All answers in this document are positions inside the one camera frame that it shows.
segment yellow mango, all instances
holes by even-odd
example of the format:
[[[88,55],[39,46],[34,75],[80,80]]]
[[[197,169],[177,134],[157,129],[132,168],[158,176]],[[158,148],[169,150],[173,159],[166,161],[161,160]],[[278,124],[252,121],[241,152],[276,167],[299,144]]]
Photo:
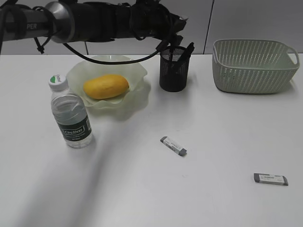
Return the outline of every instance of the yellow mango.
[[[128,88],[127,80],[117,74],[106,74],[88,80],[83,85],[84,92],[94,99],[113,98],[124,93]]]

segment bottle cap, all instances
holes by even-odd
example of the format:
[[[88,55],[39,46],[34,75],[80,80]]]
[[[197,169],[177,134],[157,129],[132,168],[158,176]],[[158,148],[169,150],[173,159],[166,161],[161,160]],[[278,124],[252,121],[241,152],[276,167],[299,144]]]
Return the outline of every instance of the bottle cap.
[[[54,75],[48,81],[49,87],[54,92],[61,92],[68,89],[68,82],[65,76]]]

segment plastic bottle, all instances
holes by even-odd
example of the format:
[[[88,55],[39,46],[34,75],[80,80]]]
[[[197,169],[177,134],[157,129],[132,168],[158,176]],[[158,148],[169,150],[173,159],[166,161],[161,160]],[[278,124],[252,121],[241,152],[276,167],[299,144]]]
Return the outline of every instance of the plastic bottle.
[[[86,147],[93,136],[82,99],[70,90],[65,76],[55,75],[48,83],[53,92],[52,112],[67,145]]]

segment wall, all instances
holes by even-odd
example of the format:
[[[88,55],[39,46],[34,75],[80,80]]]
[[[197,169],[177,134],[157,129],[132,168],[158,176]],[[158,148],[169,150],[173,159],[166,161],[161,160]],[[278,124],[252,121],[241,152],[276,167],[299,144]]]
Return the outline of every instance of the wall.
[[[30,7],[45,6],[51,0],[20,0],[19,4],[25,4]],[[79,3],[86,1],[99,0],[79,0]],[[110,3],[118,4],[120,2],[135,3],[135,0],[107,0]],[[178,15],[186,15],[189,17],[188,25],[185,31],[182,32],[185,39],[182,43],[187,45],[190,42],[195,42],[196,53],[202,53],[207,25],[209,21],[210,9],[212,0],[162,0],[161,3],[165,5],[172,13]],[[159,40],[147,38],[144,41],[137,41],[135,39],[117,40],[112,43],[88,43],[90,54],[148,54],[155,50],[159,44]],[[80,51],[86,53],[84,43],[74,43],[72,46]],[[36,44],[33,39],[21,41],[5,42],[2,49],[3,54],[39,54],[36,49]],[[50,42],[45,48],[45,54],[70,54],[64,46]]]
[[[218,39],[281,41],[303,52],[302,0],[215,0],[205,53]]]
[[[19,0],[18,4],[24,4],[32,8],[34,6],[45,6],[51,1],[52,0]],[[46,38],[40,38],[39,40],[43,43],[45,39]],[[71,46],[82,54],[86,54],[83,42],[73,43]],[[4,42],[1,54],[40,54],[40,52],[37,50],[34,39],[25,39]],[[62,44],[56,44],[50,41],[45,47],[45,54],[71,54],[71,52]]]
[[[51,0],[19,0],[30,7],[45,6]],[[97,0],[79,0],[79,3]],[[135,0],[105,0],[113,4],[135,3]],[[194,42],[195,53],[212,53],[215,40],[255,38],[279,40],[303,52],[302,0],[214,0],[211,23],[206,39],[213,0],[162,0],[172,13],[189,17],[183,46]],[[159,40],[147,38],[116,40],[112,43],[88,43],[89,54],[149,54]],[[86,54],[83,42],[71,44]],[[70,54],[61,44],[50,42],[45,54]],[[39,54],[33,39],[10,41],[3,44],[2,54]]]
[[[117,4],[121,0],[111,0],[109,2]],[[124,0],[124,2],[133,4],[135,0]],[[185,30],[180,34],[184,36],[183,46],[187,46],[191,42],[195,43],[195,53],[203,52],[212,2],[213,0],[161,1],[161,4],[167,7],[170,12],[189,17]],[[88,48],[90,54],[149,54],[155,51],[159,43],[159,40],[153,38],[147,38],[143,41],[121,39],[105,44],[88,43]]]

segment pen holder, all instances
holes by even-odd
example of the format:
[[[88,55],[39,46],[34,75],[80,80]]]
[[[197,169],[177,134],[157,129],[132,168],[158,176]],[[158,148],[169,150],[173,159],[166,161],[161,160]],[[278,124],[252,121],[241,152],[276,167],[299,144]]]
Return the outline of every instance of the pen holder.
[[[190,56],[179,61],[184,51],[182,46],[169,46],[160,53],[160,87],[163,90],[178,92],[186,87]]]

